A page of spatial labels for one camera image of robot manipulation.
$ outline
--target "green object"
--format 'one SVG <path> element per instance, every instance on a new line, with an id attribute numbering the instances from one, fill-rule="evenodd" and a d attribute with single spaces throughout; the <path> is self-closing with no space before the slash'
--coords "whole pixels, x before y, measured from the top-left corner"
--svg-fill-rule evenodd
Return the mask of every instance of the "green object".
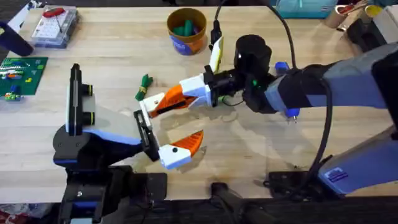
<path id="1" fill-rule="evenodd" d="M 144 99 L 145 94 L 147 93 L 147 89 L 154 81 L 154 78 L 149 77 L 148 74 L 144 75 L 141 80 L 141 86 L 139 87 L 139 91 L 136 94 L 136 100 L 141 101 Z"/>
<path id="2" fill-rule="evenodd" d="M 187 19 L 185 21 L 185 26 L 184 26 L 184 36 L 189 37 L 193 33 L 193 22 L 190 19 Z"/>
<path id="3" fill-rule="evenodd" d="M 176 27 L 173 29 L 173 33 L 184 36 L 184 27 Z"/>
<path id="4" fill-rule="evenodd" d="M 0 95 L 8 93 L 12 85 L 19 86 L 20 95 L 34 95 L 48 59 L 47 57 L 5 58 L 0 65 L 0 73 L 15 70 L 16 73 L 23 73 L 23 76 L 20 79 L 0 79 Z M 16 61 L 30 66 L 22 67 L 11 64 Z"/>

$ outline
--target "red object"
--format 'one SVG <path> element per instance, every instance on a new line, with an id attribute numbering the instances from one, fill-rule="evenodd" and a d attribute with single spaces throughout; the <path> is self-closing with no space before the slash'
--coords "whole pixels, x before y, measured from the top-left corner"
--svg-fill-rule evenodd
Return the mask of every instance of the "red object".
<path id="1" fill-rule="evenodd" d="M 344 13 L 352 10 L 353 8 L 354 8 L 354 4 L 349 4 L 349 5 L 345 6 L 344 8 L 339 8 L 338 12 L 340 14 L 344 14 Z"/>
<path id="2" fill-rule="evenodd" d="M 64 12 L 65 10 L 63 8 L 55 8 L 55 9 L 50 9 L 47 12 L 43 13 L 43 16 L 45 18 L 51 18 L 57 15 L 61 15 Z"/>
<path id="3" fill-rule="evenodd" d="M 23 215 L 10 215 L 0 211 L 0 224 L 26 224 L 28 220 L 29 218 Z"/>

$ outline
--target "sticker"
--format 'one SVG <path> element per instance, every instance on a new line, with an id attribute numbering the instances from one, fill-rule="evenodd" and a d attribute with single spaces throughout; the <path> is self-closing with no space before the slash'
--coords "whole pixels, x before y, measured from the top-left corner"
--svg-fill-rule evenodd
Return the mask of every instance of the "sticker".
<path id="1" fill-rule="evenodd" d="M 182 42 L 181 40 L 178 40 L 177 38 L 173 37 L 172 35 L 170 36 L 172 39 L 172 42 L 174 44 L 175 49 L 182 55 L 191 55 L 192 51 L 191 48 Z"/>
<path id="2" fill-rule="evenodd" d="M 325 173 L 325 177 L 330 180 L 330 182 L 334 183 L 336 181 L 342 180 L 348 177 L 348 174 L 343 171 L 342 168 L 336 167 Z"/>

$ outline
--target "blue clip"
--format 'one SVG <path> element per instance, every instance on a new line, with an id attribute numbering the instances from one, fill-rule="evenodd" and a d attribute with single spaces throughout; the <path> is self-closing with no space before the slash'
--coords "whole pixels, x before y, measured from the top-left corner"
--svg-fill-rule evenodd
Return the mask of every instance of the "blue clip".
<path id="1" fill-rule="evenodd" d="M 278 77 L 285 75 L 286 72 L 289 70 L 289 64 L 287 62 L 277 62 L 275 64 L 275 70 Z M 294 121 L 297 120 L 297 116 L 300 114 L 300 108 L 297 109 L 287 109 L 285 110 L 285 116 L 289 118 L 293 118 Z"/>

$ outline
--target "green marker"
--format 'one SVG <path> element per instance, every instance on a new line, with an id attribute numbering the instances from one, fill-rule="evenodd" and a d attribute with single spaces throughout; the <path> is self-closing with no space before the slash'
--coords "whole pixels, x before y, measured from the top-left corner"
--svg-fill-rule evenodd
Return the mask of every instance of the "green marker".
<path id="1" fill-rule="evenodd" d="M 185 21 L 185 26 L 184 26 L 184 36 L 189 37 L 193 33 L 193 22 L 190 19 L 187 19 Z"/>

